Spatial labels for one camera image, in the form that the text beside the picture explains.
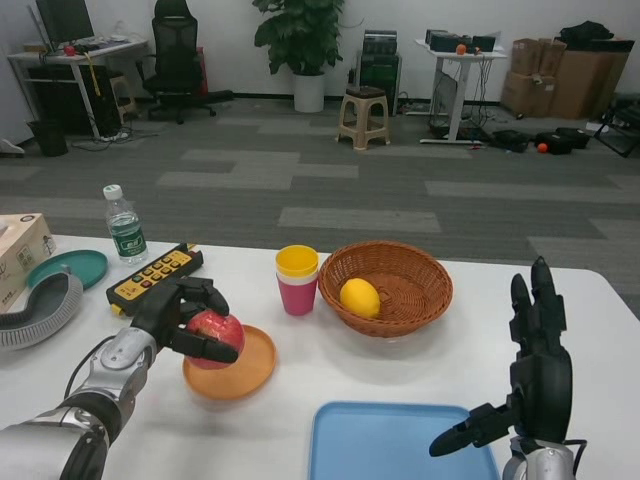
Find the bottle cap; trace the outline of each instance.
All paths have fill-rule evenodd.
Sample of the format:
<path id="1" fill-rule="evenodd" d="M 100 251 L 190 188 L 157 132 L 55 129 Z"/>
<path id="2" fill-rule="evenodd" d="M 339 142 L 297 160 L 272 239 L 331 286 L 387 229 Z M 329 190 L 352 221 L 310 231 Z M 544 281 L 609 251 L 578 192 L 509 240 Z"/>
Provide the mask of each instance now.
<path id="1" fill-rule="evenodd" d="M 107 185 L 102 189 L 102 193 L 107 200 L 119 200 L 122 198 L 122 188 L 120 185 Z"/>

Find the white wall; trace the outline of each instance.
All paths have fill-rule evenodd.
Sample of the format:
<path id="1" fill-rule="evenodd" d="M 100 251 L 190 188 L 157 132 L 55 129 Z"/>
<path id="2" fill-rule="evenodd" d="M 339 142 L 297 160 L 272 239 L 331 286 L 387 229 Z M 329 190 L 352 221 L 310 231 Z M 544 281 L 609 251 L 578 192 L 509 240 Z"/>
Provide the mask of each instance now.
<path id="1" fill-rule="evenodd" d="M 151 36 L 153 0 L 87 0 L 94 28 L 104 35 L 123 20 L 127 28 Z M 242 93 L 291 93 L 290 74 L 269 75 L 267 49 L 253 46 L 256 28 L 263 20 L 250 0 L 188 0 L 199 20 L 199 44 L 205 47 L 209 89 L 231 89 Z M 347 72 L 362 44 L 365 28 L 398 30 L 399 50 L 404 57 L 402 90 L 413 98 L 428 98 L 435 61 L 415 38 L 427 28 L 482 34 L 501 30 L 509 46 L 522 37 L 551 37 L 562 27 L 593 20 L 617 35 L 634 38 L 640 22 L 638 0 L 347 0 L 341 53 L 345 61 L 328 71 L 328 95 L 344 93 Z M 508 61 L 495 62 L 487 100 L 498 100 Z M 640 44 L 634 48 L 619 84 L 621 91 L 639 91 Z"/>
<path id="2" fill-rule="evenodd" d="M 31 27 L 28 4 L 29 0 L 0 1 L 0 138 L 14 143 L 32 137 L 26 122 L 33 120 L 33 116 L 5 56 L 19 51 L 25 41 L 37 38 L 35 27 Z"/>

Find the blue tray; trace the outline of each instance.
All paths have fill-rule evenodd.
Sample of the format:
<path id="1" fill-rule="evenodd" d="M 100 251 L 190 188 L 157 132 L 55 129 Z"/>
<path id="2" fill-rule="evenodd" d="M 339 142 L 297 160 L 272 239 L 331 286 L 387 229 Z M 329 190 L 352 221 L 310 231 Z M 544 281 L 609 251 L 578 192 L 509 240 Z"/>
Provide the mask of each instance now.
<path id="1" fill-rule="evenodd" d="M 431 442 L 466 420 L 460 407 L 329 403 L 313 424 L 310 480 L 499 480 L 489 447 L 432 458 Z"/>

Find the stool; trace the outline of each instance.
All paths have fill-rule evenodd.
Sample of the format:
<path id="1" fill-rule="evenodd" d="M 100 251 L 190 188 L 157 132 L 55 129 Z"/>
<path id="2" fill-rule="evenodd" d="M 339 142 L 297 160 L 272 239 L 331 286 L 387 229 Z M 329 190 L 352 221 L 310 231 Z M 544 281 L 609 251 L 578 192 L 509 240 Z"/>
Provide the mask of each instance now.
<path id="1" fill-rule="evenodd" d="M 355 106 L 357 118 L 346 121 L 347 106 Z M 381 105 L 383 111 L 383 123 L 379 124 L 371 120 L 371 108 L 374 105 Z M 363 151 L 368 148 L 369 140 L 374 138 L 384 138 L 387 145 L 391 143 L 389 134 L 389 106 L 384 90 L 374 87 L 350 87 L 342 101 L 340 109 L 340 123 L 338 125 L 338 136 L 345 135 L 353 139 L 353 149 Z"/>
<path id="2" fill-rule="evenodd" d="M 116 99 L 116 105 L 118 105 L 118 115 L 120 115 L 120 123 L 124 125 L 124 116 L 127 113 L 137 116 L 138 115 L 138 106 L 136 105 L 136 100 L 133 98 L 133 94 L 131 93 L 131 85 L 129 85 L 129 81 L 124 74 L 120 72 L 113 72 L 110 75 L 109 81 L 111 82 L 111 90 L 113 91 L 113 96 Z M 129 97 L 129 103 L 125 105 L 120 105 L 118 102 L 118 96 L 116 95 L 116 88 L 118 85 L 124 87 L 127 96 Z"/>

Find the computer tower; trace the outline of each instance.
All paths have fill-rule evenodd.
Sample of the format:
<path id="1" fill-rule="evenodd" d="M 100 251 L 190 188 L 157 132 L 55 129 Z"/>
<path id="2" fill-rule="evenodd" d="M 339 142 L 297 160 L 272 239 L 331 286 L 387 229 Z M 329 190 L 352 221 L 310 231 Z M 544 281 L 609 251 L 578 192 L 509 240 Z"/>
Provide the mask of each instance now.
<path id="1" fill-rule="evenodd" d="M 78 85 L 73 82 L 73 74 L 67 65 L 43 65 L 29 69 L 37 100 L 45 120 L 57 120 L 67 134 L 93 135 L 91 122 L 95 122 L 100 135 L 115 135 L 122 125 L 118 115 L 111 81 L 106 67 L 94 66 L 96 81 L 101 95 L 98 96 L 88 65 L 80 66 L 87 94 L 95 118 L 90 119 L 80 95 Z"/>
<path id="2" fill-rule="evenodd" d="M 387 94 L 389 115 L 398 110 L 398 94 L 400 93 L 400 72 L 402 57 L 395 55 L 368 55 L 358 52 L 358 69 L 356 85 L 381 88 Z M 374 115 L 382 114 L 382 107 L 374 106 Z"/>

